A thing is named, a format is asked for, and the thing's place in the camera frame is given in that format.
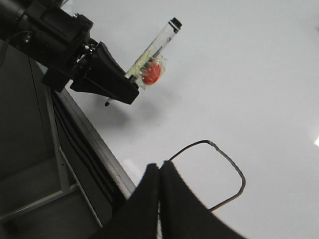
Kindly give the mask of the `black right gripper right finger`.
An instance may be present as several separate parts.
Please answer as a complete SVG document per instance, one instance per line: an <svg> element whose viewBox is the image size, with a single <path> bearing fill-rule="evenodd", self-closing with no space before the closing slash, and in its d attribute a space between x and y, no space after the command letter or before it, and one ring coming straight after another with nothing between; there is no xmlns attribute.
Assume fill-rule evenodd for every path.
<svg viewBox="0 0 319 239"><path fill-rule="evenodd" d="M164 239L242 239L193 194L174 164L165 161L159 170L161 232Z"/></svg>

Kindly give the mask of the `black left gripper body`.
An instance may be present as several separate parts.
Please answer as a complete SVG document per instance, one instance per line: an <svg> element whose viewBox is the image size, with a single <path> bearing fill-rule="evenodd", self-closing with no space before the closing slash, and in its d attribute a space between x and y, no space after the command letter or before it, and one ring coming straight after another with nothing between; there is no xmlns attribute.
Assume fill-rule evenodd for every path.
<svg viewBox="0 0 319 239"><path fill-rule="evenodd" d="M47 67L42 82L61 92L74 75L76 60L90 39L93 22L80 14L71 16L58 3L33 0L25 11L30 42L26 54Z"/></svg>

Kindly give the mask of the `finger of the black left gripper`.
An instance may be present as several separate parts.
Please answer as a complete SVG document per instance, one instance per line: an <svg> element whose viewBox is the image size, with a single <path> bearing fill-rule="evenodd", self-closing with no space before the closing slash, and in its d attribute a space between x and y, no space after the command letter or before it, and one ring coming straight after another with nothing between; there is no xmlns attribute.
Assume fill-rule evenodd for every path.
<svg viewBox="0 0 319 239"><path fill-rule="evenodd" d="M125 77L108 48L99 42L78 62L70 88L132 104L139 94L138 87Z"/></svg>

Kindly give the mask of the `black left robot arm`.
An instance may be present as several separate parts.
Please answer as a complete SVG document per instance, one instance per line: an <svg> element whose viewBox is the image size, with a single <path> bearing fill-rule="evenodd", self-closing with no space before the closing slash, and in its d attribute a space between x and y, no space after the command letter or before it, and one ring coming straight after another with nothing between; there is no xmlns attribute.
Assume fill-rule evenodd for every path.
<svg viewBox="0 0 319 239"><path fill-rule="evenodd" d="M42 82L61 92L97 94L131 104L139 94L106 45L90 36L93 22L71 16L59 0L3 0L0 3L1 58L13 46L47 68Z"/></svg>

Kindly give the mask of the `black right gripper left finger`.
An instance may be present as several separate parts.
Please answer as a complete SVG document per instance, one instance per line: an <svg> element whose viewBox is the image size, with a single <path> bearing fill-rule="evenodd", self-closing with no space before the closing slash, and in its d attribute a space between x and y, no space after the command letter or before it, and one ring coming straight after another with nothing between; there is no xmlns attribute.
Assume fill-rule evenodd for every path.
<svg viewBox="0 0 319 239"><path fill-rule="evenodd" d="M92 239L156 239L160 171L149 164L130 198Z"/></svg>

